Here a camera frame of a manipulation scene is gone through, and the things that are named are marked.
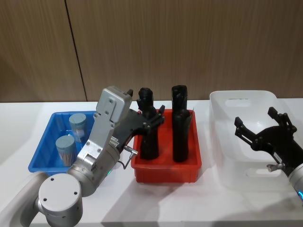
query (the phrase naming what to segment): blue container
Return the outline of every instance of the blue container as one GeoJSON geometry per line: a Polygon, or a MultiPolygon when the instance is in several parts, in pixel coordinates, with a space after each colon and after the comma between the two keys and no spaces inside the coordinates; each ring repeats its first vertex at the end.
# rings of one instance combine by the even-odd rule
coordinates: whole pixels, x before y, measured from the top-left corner
{"type": "MultiPolygon", "coordinates": [[[[83,113],[86,115],[87,132],[90,135],[94,124],[94,113],[96,111],[77,111],[77,112],[57,112],[53,113],[47,127],[40,139],[39,145],[34,153],[34,156],[29,163],[28,170],[30,172],[42,171],[48,175],[66,173],[69,167],[64,167],[63,162],[59,157],[56,140],[64,135],[72,135],[72,130],[69,122],[71,115],[75,113],[83,113]]],[[[77,154],[84,146],[85,141],[76,143],[77,154]]]]}

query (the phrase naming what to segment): white plastic bin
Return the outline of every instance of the white plastic bin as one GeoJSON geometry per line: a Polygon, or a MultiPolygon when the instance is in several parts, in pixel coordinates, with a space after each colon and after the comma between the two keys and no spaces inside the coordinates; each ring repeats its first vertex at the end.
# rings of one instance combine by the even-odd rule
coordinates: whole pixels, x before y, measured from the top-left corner
{"type": "Polygon", "coordinates": [[[214,130],[215,161],[222,183],[245,191],[281,191],[289,188],[286,175],[270,173],[266,165],[276,164],[264,151],[254,151],[235,136],[234,121],[240,117],[254,133],[277,125],[268,114],[273,106],[284,113],[276,96],[268,91],[215,91],[210,94],[211,128],[214,130]]]}

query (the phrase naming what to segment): red tray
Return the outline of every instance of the red tray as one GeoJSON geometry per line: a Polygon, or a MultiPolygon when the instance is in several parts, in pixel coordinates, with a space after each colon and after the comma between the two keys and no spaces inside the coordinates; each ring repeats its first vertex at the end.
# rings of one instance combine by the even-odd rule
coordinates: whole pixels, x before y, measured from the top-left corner
{"type": "Polygon", "coordinates": [[[159,157],[154,160],[140,159],[142,136],[135,136],[134,149],[139,154],[132,159],[131,165],[137,182],[141,183],[192,183],[197,181],[202,166],[195,112],[188,132],[188,159],[182,163],[172,159],[172,110],[165,110],[164,124],[158,129],[159,157]]]}

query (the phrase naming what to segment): white table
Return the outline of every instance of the white table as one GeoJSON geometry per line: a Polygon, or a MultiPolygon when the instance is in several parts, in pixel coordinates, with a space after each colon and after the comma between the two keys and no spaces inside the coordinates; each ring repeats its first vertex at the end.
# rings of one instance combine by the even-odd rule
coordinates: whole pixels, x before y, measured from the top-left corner
{"type": "MultiPolygon", "coordinates": [[[[280,100],[303,141],[303,99],[280,100]]],[[[155,107],[170,101],[157,101],[155,107]]],[[[302,202],[287,192],[238,192],[220,184],[209,134],[209,101],[188,101],[196,112],[202,174],[191,184],[139,184],[117,164],[96,192],[83,198],[80,227],[303,226],[302,202]]],[[[95,102],[0,104],[0,206],[30,175],[27,166],[52,113],[95,110],[95,102]]],[[[131,108],[137,110],[136,103],[131,108]]],[[[122,152],[126,161],[129,154],[122,152]]],[[[32,227],[48,226],[38,214],[32,227]]]]}

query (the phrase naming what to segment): brown wall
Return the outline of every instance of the brown wall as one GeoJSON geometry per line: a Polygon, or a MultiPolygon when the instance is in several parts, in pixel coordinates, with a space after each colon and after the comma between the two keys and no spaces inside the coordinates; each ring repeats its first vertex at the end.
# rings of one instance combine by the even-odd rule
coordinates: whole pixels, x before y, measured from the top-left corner
{"type": "MultiPolygon", "coordinates": [[[[66,3],[89,101],[109,85],[150,87],[155,99],[170,99],[176,84],[190,99],[226,89],[303,97],[301,0],[66,3]]],[[[0,101],[85,100],[63,0],[0,1],[3,30],[0,76],[12,82],[0,101]]]]}

